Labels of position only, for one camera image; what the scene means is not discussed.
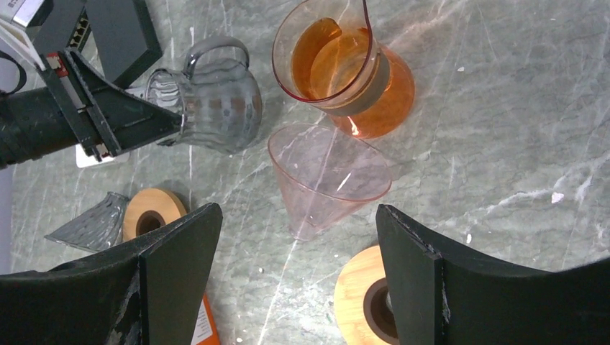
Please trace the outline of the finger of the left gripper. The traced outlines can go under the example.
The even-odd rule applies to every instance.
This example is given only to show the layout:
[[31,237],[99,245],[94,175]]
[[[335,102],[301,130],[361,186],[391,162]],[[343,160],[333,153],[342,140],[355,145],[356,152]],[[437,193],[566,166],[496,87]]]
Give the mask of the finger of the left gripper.
[[182,118],[115,86],[76,50],[64,51],[70,128],[89,157],[117,157],[180,131]]

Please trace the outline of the grey ribbed glass dripper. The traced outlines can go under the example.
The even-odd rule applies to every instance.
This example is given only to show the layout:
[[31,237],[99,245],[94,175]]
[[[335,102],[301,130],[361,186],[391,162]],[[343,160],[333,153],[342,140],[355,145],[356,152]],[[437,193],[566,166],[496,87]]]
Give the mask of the grey ribbed glass dripper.
[[129,201],[125,195],[108,192],[102,201],[45,238],[87,252],[101,252],[121,244]]

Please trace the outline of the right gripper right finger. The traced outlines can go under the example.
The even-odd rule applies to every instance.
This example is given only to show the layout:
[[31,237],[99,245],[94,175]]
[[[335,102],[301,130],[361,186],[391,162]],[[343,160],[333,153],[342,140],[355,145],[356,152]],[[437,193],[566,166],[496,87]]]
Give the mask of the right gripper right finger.
[[607,344],[609,260],[548,272],[497,259],[381,204],[401,344]]

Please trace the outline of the orange coffee filter box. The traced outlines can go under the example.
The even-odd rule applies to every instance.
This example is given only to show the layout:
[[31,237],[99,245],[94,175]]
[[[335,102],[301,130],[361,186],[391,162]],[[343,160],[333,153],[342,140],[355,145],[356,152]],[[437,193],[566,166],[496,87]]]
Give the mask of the orange coffee filter box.
[[214,317],[211,313],[207,294],[204,293],[197,315],[191,345],[220,345]]

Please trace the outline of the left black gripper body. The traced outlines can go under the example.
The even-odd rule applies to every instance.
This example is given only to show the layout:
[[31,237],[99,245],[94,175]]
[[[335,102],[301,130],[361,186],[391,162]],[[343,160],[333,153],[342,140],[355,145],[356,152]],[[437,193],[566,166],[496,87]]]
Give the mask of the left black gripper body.
[[27,29],[41,25],[52,1],[1,2],[1,168],[79,145],[64,117],[70,99]]

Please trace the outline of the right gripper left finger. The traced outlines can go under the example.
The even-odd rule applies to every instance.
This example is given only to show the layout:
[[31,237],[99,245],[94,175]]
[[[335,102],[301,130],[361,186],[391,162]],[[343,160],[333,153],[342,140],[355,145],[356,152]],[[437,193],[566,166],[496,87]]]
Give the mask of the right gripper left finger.
[[190,344],[223,221],[217,203],[47,272],[1,276],[3,344]]

